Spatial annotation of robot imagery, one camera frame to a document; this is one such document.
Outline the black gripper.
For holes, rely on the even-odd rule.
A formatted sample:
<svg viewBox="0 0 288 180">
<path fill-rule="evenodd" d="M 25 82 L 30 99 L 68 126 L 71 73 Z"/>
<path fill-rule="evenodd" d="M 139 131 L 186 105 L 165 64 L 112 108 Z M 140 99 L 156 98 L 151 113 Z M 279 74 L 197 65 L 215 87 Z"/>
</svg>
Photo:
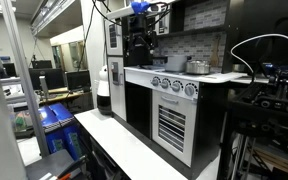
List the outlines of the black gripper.
<svg viewBox="0 0 288 180">
<path fill-rule="evenodd" d="M 124 42 L 124 65 L 151 65 L 153 51 L 157 47 L 156 32 L 150 24 L 151 18 L 145 14 L 131 15 L 126 18 Z"/>
</svg>

